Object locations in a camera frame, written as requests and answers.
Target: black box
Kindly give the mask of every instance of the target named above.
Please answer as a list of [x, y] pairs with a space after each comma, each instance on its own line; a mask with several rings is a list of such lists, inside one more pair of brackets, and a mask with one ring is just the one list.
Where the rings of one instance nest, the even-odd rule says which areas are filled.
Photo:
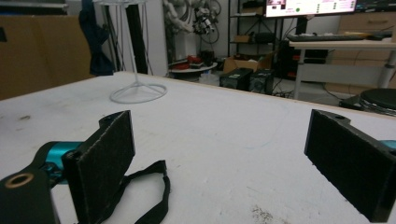
[[254, 35], [254, 40], [257, 44], [268, 44], [275, 40], [276, 36], [274, 33], [258, 33]]
[[396, 150], [350, 125], [312, 110], [304, 154], [370, 222], [387, 222], [396, 199]]
[[274, 87], [274, 70], [259, 69], [250, 75], [248, 90], [261, 94], [272, 95]]
[[251, 68], [236, 68], [220, 77], [219, 85], [229, 89], [248, 91], [249, 75], [252, 73]]

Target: metal ring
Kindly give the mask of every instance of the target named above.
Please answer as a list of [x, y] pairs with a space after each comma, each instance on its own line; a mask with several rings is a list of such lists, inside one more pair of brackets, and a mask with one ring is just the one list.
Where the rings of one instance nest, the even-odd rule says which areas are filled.
[[19, 175], [12, 176], [7, 182], [6, 182], [6, 188], [8, 189], [15, 189], [20, 186], [23, 186], [27, 183], [29, 183], [31, 180], [33, 180], [35, 176], [31, 173], [23, 173]]

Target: tripod base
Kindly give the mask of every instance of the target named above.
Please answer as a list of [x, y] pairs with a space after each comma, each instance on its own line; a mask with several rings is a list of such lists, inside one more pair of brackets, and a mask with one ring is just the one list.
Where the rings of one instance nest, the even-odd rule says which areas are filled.
[[164, 85], [136, 81], [111, 93], [110, 100], [119, 104], [141, 104], [161, 98], [166, 93], [167, 89]]

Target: cardboard box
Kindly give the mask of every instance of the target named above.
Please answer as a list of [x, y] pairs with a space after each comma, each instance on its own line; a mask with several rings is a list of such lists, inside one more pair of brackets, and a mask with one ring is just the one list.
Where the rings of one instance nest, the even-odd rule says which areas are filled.
[[0, 16], [0, 27], [0, 100], [92, 77], [77, 16]]
[[245, 7], [242, 8], [241, 13], [253, 13], [255, 12], [256, 15], [263, 14], [263, 7]]
[[236, 35], [233, 38], [233, 42], [248, 43], [248, 42], [250, 42], [250, 35]]
[[261, 68], [271, 68], [272, 59], [274, 53], [267, 54], [265, 56], [261, 56], [258, 61], [250, 60], [250, 61], [243, 61], [243, 60], [236, 60], [234, 57], [229, 57], [224, 61], [224, 69], [223, 73], [227, 74], [232, 72], [236, 68], [251, 68], [253, 72], [257, 69]]

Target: white table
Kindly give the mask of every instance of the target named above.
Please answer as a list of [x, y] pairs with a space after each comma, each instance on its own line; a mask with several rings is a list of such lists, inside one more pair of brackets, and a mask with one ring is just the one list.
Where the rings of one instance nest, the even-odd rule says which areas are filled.
[[[378, 88], [387, 88], [389, 81], [395, 72], [396, 43], [390, 42], [390, 38], [386, 38], [383, 41], [290, 41], [289, 45], [301, 50], [294, 87], [294, 99], [298, 99], [301, 81], [375, 85]], [[307, 49], [391, 50], [391, 52], [388, 62], [383, 67], [375, 67], [304, 63], [305, 51]]]
[[[338, 113], [378, 140], [396, 119], [168, 78], [169, 92], [141, 105], [109, 94], [130, 74], [96, 77], [0, 102], [0, 178], [18, 172], [48, 141], [85, 141], [103, 116], [131, 110], [135, 172], [165, 159], [172, 182], [163, 223], [369, 223], [304, 154], [313, 108]], [[134, 223], [163, 193], [161, 175], [130, 185], [106, 223]], [[62, 223], [77, 223], [67, 186], [52, 190]], [[396, 211], [389, 218], [396, 223]]]

